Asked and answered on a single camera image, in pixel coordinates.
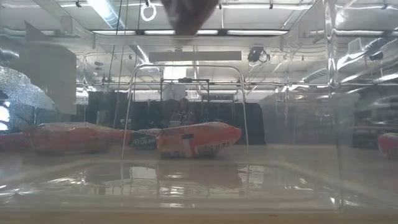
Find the hanging ring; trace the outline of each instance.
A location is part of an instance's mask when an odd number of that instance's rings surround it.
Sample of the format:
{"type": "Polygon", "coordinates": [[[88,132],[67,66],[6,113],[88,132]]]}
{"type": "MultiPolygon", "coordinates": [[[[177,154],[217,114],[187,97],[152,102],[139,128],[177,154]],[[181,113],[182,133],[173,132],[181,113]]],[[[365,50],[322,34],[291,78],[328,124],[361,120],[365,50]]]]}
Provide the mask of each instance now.
{"type": "Polygon", "coordinates": [[[151,4],[150,1],[148,1],[148,5],[143,5],[143,6],[141,7],[141,18],[142,18],[144,21],[146,21],[146,22],[149,22],[149,21],[155,19],[156,13],[157,13],[157,12],[156,12],[156,7],[155,7],[155,5],[154,5],[154,4],[151,4]],[[145,9],[147,9],[147,8],[152,8],[152,10],[154,11],[153,14],[152,14],[150,17],[146,17],[145,14],[144,14],[145,9]]]}

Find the glass surface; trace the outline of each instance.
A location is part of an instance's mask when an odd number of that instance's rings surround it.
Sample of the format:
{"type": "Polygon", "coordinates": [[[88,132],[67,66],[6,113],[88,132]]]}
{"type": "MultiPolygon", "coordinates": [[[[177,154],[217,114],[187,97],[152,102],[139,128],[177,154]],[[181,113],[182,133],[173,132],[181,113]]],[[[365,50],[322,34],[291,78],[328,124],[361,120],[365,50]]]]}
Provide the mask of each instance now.
{"type": "Polygon", "coordinates": [[[275,37],[94,35],[114,27],[86,2],[16,2],[0,9],[0,209],[396,212],[394,2],[317,1],[275,37]]]}

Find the metal wire frame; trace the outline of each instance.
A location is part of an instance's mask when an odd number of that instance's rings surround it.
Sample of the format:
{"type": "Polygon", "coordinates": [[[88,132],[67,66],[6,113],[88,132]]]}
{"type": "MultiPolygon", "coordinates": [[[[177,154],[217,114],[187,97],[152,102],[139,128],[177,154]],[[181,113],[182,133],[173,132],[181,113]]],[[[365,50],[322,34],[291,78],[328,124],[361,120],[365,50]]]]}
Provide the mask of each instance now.
{"type": "MultiPolygon", "coordinates": [[[[233,69],[235,71],[237,71],[238,75],[239,75],[239,82],[241,84],[241,91],[242,91],[242,95],[243,95],[243,116],[244,116],[244,130],[245,130],[245,134],[246,134],[246,150],[249,150],[249,135],[248,135],[248,123],[246,121],[246,97],[245,97],[245,91],[244,91],[244,77],[241,73],[241,71],[239,69],[237,69],[234,66],[230,66],[230,65],[139,65],[138,67],[136,67],[133,71],[133,73],[131,74],[131,79],[130,80],[135,80],[135,78],[137,77],[137,72],[145,67],[213,67],[213,68],[230,68],[233,69]]],[[[131,91],[132,91],[132,82],[130,83],[129,86],[129,96],[131,96],[131,91]]],[[[127,106],[127,113],[126,113],[126,121],[129,119],[129,113],[130,113],[130,105],[131,105],[131,99],[129,100],[128,106],[127,106]]],[[[127,130],[127,122],[125,124],[124,127],[124,138],[123,138],[123,148],[122,148],[122,156],[121,159],[124,159],[124,146],[126,144],[126,130],[127,130]]]]}

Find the ceiling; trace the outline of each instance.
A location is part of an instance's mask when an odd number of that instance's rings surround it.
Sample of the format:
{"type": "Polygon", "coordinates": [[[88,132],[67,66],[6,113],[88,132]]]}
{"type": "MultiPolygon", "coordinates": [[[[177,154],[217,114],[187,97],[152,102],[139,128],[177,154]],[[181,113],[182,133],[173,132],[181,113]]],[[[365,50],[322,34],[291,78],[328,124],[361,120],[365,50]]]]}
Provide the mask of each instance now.
{"type": "MultiPolygon", "coordinates": [[[[132,72],[143,55],[150,52],[201,51],[241,51],[241,61],[199,61],[197,65],[231,65],[239,69],[246,82],[307,82],[327,84],[326,42],[324,38],[325,14],[321,1],[313,0],[224,0],[222,9],[216,8],[203,25],[202,30],[265,30],[262,36],[200,35],[196,37],[176,37],[169,35],[132,35],[142,34],[145,30],[170,30],[169,21],[160,1],[152,0],[157,14],[151,21],[145,21],[140,14],[144,0],[109,1],[117,16],[121,18],[126,35],[115,35],[117,26],[110,25],[104,17],[89,4],[67,0],[2,0],[0,8],[1,30],[7,39],[24,46],[25,30],[28,22],[48,36],[46,44],[61,45],[76,54],[78,83],[83,81],[97,90],[102,90],[111,82],[110,90],[118,87],[128,88],[132,72]],[[61,22],[65,17],[73,19],[73,32],[61,22]],[[250,64],[247,60],[253,46],[263,46],[269,54],[269,61],[250,64]]],[[[380,34],[375,30],[395,30],[398,24],[398,6],[393,0],[338,0],[333,5],[334,32],[332,51],[336,61],[347,57],[348,44],[361,38],[366,46],[380,34]]],[[[145,9],[144,16],[150,17],[152,9],[145,9]]],[[[396,42],[389,39],[382,45],[382,62],[366,62],[365,57],[340,61],[338,79],[354,75],[358,70],[364,76],[372,69],[392,63],[396,59],[396,42]]],[[[138,72],[138,82],[158,82],[162,69],[145,69],[138,72]]],[[[235,82],[239,79],[236,71],[228,68],[200,67],[197,72],[188,68],[187,77],[209,78],[214,82],[235,82]]],[[[159,84],[137,85],[137,89],[156,90],[159,84]]],[[[236,85],[213,86],[212,88],[230,89],[236,85]]],[[[257,90],[274,90],[272,85],[258,85],[257,90]]]]}

